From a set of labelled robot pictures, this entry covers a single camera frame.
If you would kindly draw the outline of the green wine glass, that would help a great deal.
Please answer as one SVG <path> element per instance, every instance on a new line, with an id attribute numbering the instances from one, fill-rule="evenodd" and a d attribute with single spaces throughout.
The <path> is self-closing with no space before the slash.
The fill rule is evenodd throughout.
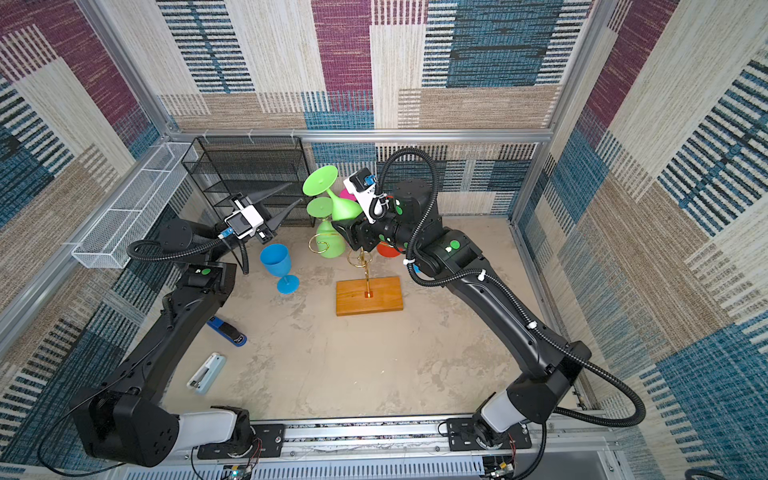
<path id="1" fill-rule="evenodd" d="M 346 251 L 344 239 L 331 224 L 332 211 L 333 202 L 328 197 L 314 198 L 307 206 L 308 214 L 320 221 L 315 235 L 308 242 L 308 247 L 313 253 L 326 259 L 340 257 Z"/>
<path id="2" fill-rule="evenodd" d="M 306 196 L 318 197 L 325 194 L 331 201 L 331 219 L 333 221 L 354 220 L 363 213 L 362 207 L 355 201 L 342 198 L 333 191 L 339 172 L 336 166 L 326 165 L 311 173 L 304 181 L 302 191 Z"/>

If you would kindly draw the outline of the green wine glass front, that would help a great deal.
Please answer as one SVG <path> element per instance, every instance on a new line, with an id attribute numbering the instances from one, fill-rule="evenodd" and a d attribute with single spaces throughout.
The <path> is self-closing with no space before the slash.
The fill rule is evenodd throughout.
<path id="1" fill-rule="evenodd" d="M 302 191 L 306 196 L 318 197 L 325 194 L 331 201 L 331 219 L 333 221 L 354 220 L 363 213 L 362 207 L 355 201 L 342 198 L 333 191 L 339 172 L 336 166 L 326 165 L 311 173 L 304 181 Z"/>

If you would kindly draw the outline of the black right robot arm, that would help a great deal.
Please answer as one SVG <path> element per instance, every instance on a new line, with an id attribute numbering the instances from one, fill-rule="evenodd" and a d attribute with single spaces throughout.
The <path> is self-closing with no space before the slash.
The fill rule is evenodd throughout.
<path id="1" fill-rule="evenodd" d="M 439 213 L 435 160 L 412 147 L 401 148 L 378 174 L 362 168 L 347 177 L 356 212 L 333 221 L 354 250 L 369 252 L 386 243 L 404 254 L 411 279 L 425 288 L 445 287 L 466 303 L 511 352 L 519 377 L 485 400 L 472 417 L 477 443 L 496 449 L 510 428 L 543 425 L 552 414 L 613 428 L 639 425 L 646 417 L 640 396 L 623 381 L 591 362 L 581 341 L 570 342 L 541 322 L 499 278 L 482 250 L 465 233 L 444 226 Z M 621 392 L 634 411 L 603 418 L 561 407 L 584 370 Z"/>

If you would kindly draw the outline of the blue wine glass front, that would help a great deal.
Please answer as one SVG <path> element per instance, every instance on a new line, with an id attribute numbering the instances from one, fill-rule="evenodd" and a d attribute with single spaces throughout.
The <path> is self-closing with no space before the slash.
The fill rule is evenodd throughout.
<path id="1" fill-rule="evenodd" d="M 290 251 L 283 244 L 267 245 L 260 253 L 260 261 L 267 271 L 278 278 L 277 290 L 283 295 L 290 295 L 299 288 L 299 279 L 291 273 L 292 260 Z"/>

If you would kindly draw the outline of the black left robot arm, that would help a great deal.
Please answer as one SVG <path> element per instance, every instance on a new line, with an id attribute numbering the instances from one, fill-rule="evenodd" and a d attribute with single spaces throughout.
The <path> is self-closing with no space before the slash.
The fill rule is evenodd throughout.
<path id="1" fill-rule="evenodd" d="M 254 435 L 246 410 L 224 407 L 176 415 L 163 409 L 160 400 L 199 331 L 231 295 L 237 273 L 248 273 L 247 242 L 271 241 L 299 205 L 294 200 L 277 214 L 264 206 L 264 200 L 289 186 L 282 183 L 231 195 L 232 213 L 213 226 L 174 220 L 162 228 L 158 239 L 128 246 L 131 259 L 179 263 L 182 275 L 163 297 L 158 319 L 138 345 L 100 386 L 79 389 L 69 410 L 54 422 L 55 428 L 73 421 L 85 453 L 110 461 L 112 468 L 154 467 L 176 450 L 203 445 L 251 447 Z"/>

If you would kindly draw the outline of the green wine glass back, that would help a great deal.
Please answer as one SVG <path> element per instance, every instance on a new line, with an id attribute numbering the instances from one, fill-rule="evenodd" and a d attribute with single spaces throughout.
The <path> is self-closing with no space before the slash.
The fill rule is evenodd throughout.
<path id="1" fill-rule="evenodd" d="M 313 253 L 326 259 L 340 257 L 346 251 L 344 239 L 331 224 L 332 211 L 333 202 L 328 197 L 314 198 L 307 206 L 308 214 L 320 221 L 315 235 L 308 242 L 308 247 Z"/>

